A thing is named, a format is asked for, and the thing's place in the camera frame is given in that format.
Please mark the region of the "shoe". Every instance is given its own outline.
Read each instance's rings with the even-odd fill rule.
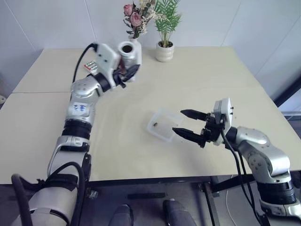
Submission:
[[[166,226],[197,226],[191,214],[174,199],[164,200],[163,212]]]
[[[134,215],[133,210],[127,204],[119,206],[110,222],[109,226],[133,226],[134,225]]]

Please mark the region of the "white cylindrical object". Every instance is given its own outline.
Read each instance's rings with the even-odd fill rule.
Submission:
[[[118,45],[118,51],[122,56],[122,60],[126,69],[130,66],[136,65],[137,63],[137,49],[134,43],[130,41],[123,41]],[[128,80],[128,82],[135,81],[135,76]]]
[[[170,61],[174,57],[174,45],[172,47],[164,48],[159,45],[156,46],[156,59],[161,62]]]
[[[128,37],[131,43],[135,46],[136,51],[136,64],[141,65],[142,64],[142,46],[140,42],[138,42],[138,38],[134,39],[131,35]]]

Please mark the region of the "clear plastic container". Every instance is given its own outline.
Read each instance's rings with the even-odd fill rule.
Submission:
[[[160,108],[148,123],[147,131],[162,140],[171,142],[175,134],[172,128],[179,127],[182,121],[183,117],[181,115]]]

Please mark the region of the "white wall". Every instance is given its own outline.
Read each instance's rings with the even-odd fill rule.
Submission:
[[[127,39],[122,19],[128,3],[0,0],[0,93],[11,92],[43,48],[83,48],[93,41],[116,45]],[[182,0],[178,11],[176,46],[232,45],[272,99],[300,74],[301,0]],[[149,26],[139,39],[154,47],[159,36]]]

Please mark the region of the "tabletop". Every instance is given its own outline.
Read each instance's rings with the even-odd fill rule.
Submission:
[[[13,93],[69,92],[82,49],[45,49],[19,82]],[[143,64],[137,81],[156,86],[242,87],[260,86],[231,47],[178,47],[170,62],[155,59],[155,50],[143,50]],[[93,60],[88,51],[78,69],[77,79],[88,72],[83,64]]]
[[[225,97],[230,97],[235,107],[233,126],[264,132],[289,156],[291,170],[301,170],[299,137],[235,52],[217,47],[198,50],[200,53],[179,48],[168,63],[157,62],[147,50],[136,81],[99,99],[90,138],[90,181],[236,174],[234,158],[223,145],[210,143],[202,149],[177,135],[167,143],[146,131],[147,123],[162,107],[179,115],[183,109],[206,113],[212,111],[216,100]],[[191,52],[199,59],[191,57],[189,63],[184,58]],[[23,91],[13,93],[0,110],[0,165],[5,169],[0,171],[0,183],[10,183],[13,173],[31,182],[46,178],[56,139],[63,130],[72,75],[61,80],[66,89],[61,85],[54,91],[58,79],[54,76],[44,87],[23,86]],[[199,133],[204,125],[183,116],[180,126]]]

